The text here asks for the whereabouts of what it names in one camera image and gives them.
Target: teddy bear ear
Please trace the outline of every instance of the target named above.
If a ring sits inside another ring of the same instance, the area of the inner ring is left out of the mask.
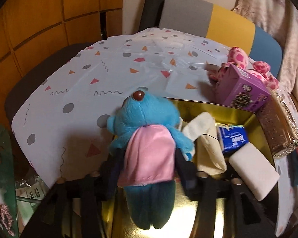
[[[115,118],[116,116],[110,116],[107,119],[107,130],[109,130],[112,134],[115,134],[115,129],[114,129]]]

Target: chair backrest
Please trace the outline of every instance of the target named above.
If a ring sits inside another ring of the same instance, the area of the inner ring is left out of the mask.
[[[165,0],[159,27],[205,37],[242,48],[255,61],[265,61],[276,77],[283,58],[280,45],[251,21],[203,0]]]

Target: blue tissue pack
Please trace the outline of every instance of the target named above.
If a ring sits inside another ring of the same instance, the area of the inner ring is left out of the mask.
[[[217,125],[217,134],[222,152],[238,150],[249,142],[246,131],[242,125]]]

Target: stuffed animal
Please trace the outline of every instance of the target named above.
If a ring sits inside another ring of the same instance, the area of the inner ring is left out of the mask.
[[[123,187],[130,216],[141,229],[162,228],[174,207],[174,153],[190,160],[194,145],[178,131],[176,107],[169,100],[137,90],[127,98],[107,129],[117,137],[110,151],[126,149],[118,186]]]
[[[259,78],[266,87],[276,90],[279,88],[278,80],[269,72],[270,65],[266,62],[257,61],[253,63],[253,70],[246,69],[249,63],[249,57],[246,52],[239,47],[232,47],[228,53],[227,63],[222,63],[221,68],[215,73],[210,74],[210,78],[217,82],[220,82],[225,75],[227,69],[231,64],[247,71],[248,73]]]

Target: purple box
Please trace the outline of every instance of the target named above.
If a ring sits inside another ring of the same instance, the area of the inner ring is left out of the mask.
[[[256,112],[270,98],[264,83],[231,64],[215,91],[218,104]]]

